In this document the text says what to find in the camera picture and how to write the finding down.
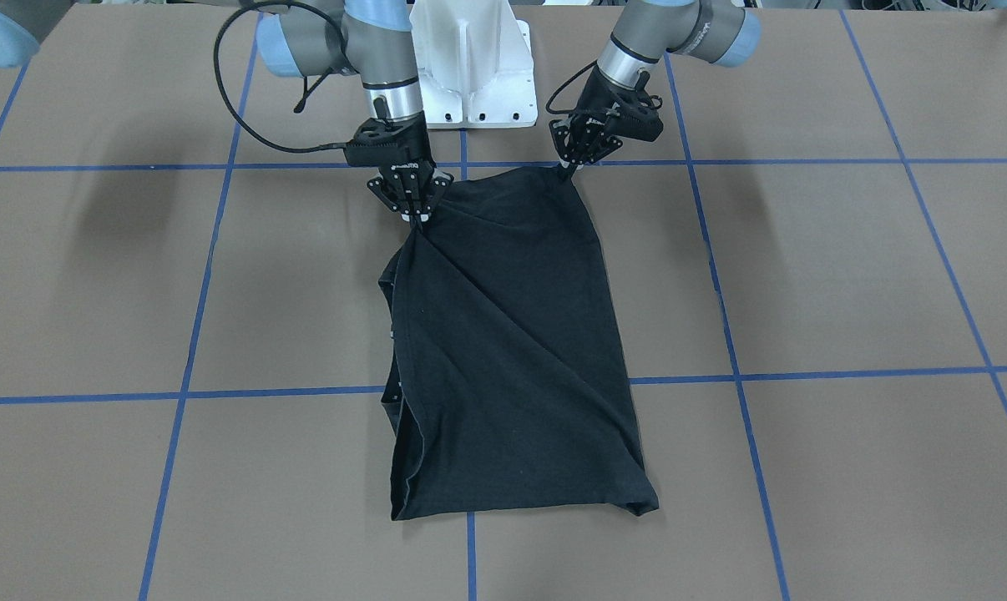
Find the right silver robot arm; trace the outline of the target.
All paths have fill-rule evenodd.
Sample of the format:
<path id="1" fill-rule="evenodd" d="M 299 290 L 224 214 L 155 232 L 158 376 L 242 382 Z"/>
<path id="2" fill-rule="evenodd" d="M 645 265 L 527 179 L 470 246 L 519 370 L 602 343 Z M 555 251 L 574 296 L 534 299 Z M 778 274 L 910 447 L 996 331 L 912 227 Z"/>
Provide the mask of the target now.
<path id="1" fill-rule="evenodd" d="M 438 167 L 428 139 L 428 122 L 413 50 L 412 22 L 403 1 L 225 1 L 230 16 L 215 35 L 220 51 L 226 31 L 251 13 L 261 15 L 256 46 L 277 77 L 299 78 L 301 113 L 331 76 L 358 76 L 369 117 L 350 140 L 313 147 L 286 147 L 256 132 L 241 117 L 215 73 L 222 103 L 234 122 L 268 148 L 288 154 L 340 151 L 348 166 L 374 168 L 367 182 L 387 210 L 418 230 L 430 220 L 453 186 Z"/>

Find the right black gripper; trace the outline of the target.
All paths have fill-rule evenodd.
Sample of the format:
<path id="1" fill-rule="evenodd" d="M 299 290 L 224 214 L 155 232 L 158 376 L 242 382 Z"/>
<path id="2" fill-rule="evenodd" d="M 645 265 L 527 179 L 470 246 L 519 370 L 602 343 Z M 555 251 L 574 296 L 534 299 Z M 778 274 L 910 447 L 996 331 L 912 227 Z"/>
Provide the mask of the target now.
<path id="1" fill-rule="evenodd" d="M 351 167 L 375 167 L 367 190 L 413 230 L 428 222 L 453 186 L 454 176 L 434 168 L 426 114 L 366 119 L 342 149 Z M 415 164 L 419 167 L 392 167 Z"/>

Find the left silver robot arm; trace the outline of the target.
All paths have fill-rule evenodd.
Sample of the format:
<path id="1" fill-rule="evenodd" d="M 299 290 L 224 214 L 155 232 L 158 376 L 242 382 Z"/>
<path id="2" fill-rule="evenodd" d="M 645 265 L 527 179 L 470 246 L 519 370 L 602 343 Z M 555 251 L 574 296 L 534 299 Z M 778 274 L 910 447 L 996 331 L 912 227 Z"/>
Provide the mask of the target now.
<path id="1" fill-rule="evenodd" d="M 663 132 L 661 98 L 648 83 L 664 54 L 690 56 L 734 68 L 755 52 L 761 23 L 749 8 L 730 1 L 630 1 L 602 53 L 557 88 L 586 77 L 575 106 L 546 103 L 562 181 L 618 151 L 627 139 L 653 142 Z"/>

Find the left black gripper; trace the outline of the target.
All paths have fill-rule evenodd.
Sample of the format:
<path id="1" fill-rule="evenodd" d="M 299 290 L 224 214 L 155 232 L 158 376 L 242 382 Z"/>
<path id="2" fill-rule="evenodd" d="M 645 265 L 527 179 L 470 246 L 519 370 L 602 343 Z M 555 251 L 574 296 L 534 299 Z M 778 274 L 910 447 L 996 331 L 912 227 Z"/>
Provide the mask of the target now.
<path id="1" fill-rule="evenodd" d="M 638 71 L 636 83 L 627 88 L 604 76 L 598 65 L 591 66 L 574 115 L 550 121 L 562 181 L 618 151 L 622 139 L 653 142 L 659 138 L 664 128 L 659 115 L 661 98 L 649 95 L 650 79 L 649 71 Z"/>

